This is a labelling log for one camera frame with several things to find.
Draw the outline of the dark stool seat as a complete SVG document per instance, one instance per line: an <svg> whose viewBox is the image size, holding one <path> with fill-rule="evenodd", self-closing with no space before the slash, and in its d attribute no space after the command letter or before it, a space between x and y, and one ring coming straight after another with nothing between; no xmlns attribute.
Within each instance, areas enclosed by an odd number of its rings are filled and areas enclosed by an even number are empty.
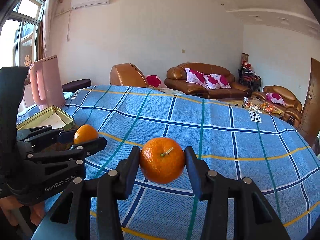
<svg viewBox="0 0 320 240"><path fill-rule="evenodd" d="M71 81L69 83L66 83L62 85L63 92L76 92L79 89L87 88L92 85L90 79L81 79L81 80L75 80Z"/></svg>

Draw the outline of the cluttered coffee table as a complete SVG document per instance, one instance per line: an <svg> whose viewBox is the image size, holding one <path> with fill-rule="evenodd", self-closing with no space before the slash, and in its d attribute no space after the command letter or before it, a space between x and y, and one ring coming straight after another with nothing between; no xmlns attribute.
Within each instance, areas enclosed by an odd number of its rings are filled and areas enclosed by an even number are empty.
<svg viewBox="0 0 320 240"><path fill-rule="evenodd" d="M240 107L258 113L268 114L278 118L282 118L285 114L285 112L281 109L278 109L276 105L257 98L221 99L221 101L234 107Z"/></svg>

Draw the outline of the dark stacked stools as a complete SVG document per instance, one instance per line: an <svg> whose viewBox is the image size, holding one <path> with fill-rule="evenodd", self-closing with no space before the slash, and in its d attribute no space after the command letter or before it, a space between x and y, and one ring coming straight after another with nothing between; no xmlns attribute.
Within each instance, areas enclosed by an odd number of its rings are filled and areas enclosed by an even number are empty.
<svg viewBox="0 0 320 240"><path fill-rule="evenodd" d="M239 73L239 82L241 85L244 85L250 88L253 92L258 92L261 88L261 77L257 76L249 71L246 68L241 67L238 69Z"/></svg>

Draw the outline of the pink curtain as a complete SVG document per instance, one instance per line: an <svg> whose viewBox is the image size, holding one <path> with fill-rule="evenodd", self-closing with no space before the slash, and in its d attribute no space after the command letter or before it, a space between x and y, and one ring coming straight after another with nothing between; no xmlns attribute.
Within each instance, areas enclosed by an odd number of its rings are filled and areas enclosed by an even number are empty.
<svg viewBox="0 0 320 240"><path fill-rule="evenodd" d="M53 26L57 7L62 2L63 0L44 0L39 32L38 59L43 59L50 55L50 29Z"/></svg>

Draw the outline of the gold metal tin box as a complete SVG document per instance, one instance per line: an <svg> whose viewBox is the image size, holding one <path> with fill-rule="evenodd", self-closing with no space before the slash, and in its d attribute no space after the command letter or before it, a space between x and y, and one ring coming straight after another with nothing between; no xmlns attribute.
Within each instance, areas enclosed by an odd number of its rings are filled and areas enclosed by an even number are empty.
<svg viewBox="0 0 320 240"><path fill-rule="evenodd" d="M16 128L19 131L40 126L52 126L52 129L62 128L69 130L75 126L75 121L59 107L50 106L18 124Z"/></svg>

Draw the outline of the window with frame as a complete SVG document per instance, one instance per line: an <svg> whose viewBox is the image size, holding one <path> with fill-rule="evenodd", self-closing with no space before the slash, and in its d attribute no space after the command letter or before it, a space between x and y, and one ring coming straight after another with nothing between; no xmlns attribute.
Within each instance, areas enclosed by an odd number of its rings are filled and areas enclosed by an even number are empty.
<svg viewBox="0 0 320 240"><path fill-rule="evenodd" d="M19 0L1 31L1 67L30 67L40 59L44 0Z"/></svg>

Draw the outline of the pink electric kettle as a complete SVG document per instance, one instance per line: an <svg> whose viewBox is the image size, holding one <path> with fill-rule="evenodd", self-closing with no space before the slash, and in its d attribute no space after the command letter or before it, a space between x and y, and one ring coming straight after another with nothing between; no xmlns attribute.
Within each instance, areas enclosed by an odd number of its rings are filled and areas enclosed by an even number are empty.
<svg viewBox="0 0 320 240"><path fill-rule="evenodd" d="M33 62L29 77L33 100L40 110L65 104L57 55Z"/></svg>

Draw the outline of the pink floral pillow right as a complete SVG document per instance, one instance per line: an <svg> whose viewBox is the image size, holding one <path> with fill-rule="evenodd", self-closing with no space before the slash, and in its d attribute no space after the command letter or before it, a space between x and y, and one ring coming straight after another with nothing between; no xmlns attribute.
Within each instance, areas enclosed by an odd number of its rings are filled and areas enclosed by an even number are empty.
<svg viewBox="0 0 320 240"><path fill-rule="evenodd" d="M220 74L204 74L208 89L231 88L228 80Z"/></svg>

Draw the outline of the pink floral pillow left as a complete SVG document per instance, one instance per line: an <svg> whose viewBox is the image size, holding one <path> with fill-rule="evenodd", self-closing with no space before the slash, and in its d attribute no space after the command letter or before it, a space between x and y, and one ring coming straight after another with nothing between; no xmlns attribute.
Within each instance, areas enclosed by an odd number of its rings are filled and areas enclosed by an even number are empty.
<svg viewBox="0 0 320 240"><path fill-rule="evenodd" d="M204 88L208 88L203 73L190 68L185 68L184 70L187 75L187 83L194 83L197 85L201 85Z"/></svg>

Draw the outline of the blue plaid tablecloth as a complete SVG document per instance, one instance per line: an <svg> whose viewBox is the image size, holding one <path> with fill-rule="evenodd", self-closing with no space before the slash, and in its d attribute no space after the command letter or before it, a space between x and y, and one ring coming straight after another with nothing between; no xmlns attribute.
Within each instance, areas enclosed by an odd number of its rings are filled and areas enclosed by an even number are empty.
<svg viewBox="0 0 320 240"><path fill-rule="evenodd" d="M319 239L319 160L297 129L230 103L92 86L61 106L103 149L44 188L33 239Z"/></svg>

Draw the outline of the white wall air conditioner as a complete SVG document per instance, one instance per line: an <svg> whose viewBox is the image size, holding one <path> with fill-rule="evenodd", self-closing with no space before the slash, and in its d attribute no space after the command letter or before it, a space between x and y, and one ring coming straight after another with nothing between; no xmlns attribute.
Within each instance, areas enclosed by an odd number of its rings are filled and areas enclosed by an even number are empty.
<svg viewBox="0 0 320 240"><path fill-rule="evenodd" d="M110 0L71 0L71 9L109 4Z"/></svg>

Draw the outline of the large orange mandarin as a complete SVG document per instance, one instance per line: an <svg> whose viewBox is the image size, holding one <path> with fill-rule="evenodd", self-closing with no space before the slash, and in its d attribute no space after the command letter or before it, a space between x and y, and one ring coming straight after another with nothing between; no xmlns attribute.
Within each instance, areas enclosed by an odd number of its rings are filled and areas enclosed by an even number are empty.
<svg viewBox="0 0 320 240"><path fill-rule="evenodd" d="M153 138L142 148L139 165L144 177L158 184L168 184L183 173L185 154L170 138Z"/></svg>

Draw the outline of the small orange kumquat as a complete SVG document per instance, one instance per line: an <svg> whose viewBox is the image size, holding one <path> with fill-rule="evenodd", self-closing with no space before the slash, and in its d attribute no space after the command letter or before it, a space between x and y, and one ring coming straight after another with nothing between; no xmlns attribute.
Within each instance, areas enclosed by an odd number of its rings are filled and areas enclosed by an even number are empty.
<svg viewBox="0 0 320 240"><path fill-rule="evenodd" d="M74 134L73 143L75 145L88 142L99 137L98 132L91 125L82 125Z"/></svg>

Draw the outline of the pink floral pillow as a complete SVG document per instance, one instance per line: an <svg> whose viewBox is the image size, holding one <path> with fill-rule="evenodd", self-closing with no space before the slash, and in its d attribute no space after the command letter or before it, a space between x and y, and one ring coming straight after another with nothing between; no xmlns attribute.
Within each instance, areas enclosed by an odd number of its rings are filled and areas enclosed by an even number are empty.
<svg viewBox="0 0 320 240"><path fill-rule="evenodd" d="M187 83L194 83L197 85L201 85L204 88L208 88L203 73L190 68L185 68L184 70L187 75Z"/></svg>
<svg viewBox="0 0 320 240"><path fill-rule="evenodd" d="M208 89L231 88L228 80L220 74L204 74Z"/></svg>

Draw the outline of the brown leather sofa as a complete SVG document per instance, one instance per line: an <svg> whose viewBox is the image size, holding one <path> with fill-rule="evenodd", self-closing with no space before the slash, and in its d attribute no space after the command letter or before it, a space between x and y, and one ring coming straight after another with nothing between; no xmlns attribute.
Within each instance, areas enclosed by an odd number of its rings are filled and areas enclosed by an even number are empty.
<svg viewBox="0 0 320 240"><path fill-rule="evenodd" d="M164 83L168 88L206 99L239 99L252 94L226 68L205 63L187 62L172 67Z"/></svg>

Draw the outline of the brown wooden door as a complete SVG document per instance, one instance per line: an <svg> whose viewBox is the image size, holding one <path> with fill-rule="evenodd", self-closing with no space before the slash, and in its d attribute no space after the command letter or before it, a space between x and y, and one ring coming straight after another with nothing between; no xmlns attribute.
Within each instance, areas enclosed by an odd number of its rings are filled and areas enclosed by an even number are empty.
<svg viewBox="0 0 320 240"><path fill-rule="evenodd" d="M298 131L306 142L312 146L319 134L319 97L320 97L319 61L311 59L311 72L308 93L302 112Z"/></svg>

